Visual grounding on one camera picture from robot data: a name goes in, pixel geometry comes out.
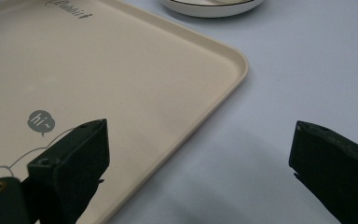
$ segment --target white table surface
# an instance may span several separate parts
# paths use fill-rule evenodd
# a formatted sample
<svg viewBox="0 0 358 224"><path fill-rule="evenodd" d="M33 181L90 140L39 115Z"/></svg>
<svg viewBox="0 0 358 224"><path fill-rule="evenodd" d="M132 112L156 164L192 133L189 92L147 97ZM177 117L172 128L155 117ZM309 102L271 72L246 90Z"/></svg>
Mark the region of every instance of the white table surface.
<svg viewBox="0 0 358 224"><path fill-rule="evenodd" d="M223 19L125 2L240 50L250 71L109 223L339 223L288 158L297 120L358 143L358 0L266 0Z"/></svg>

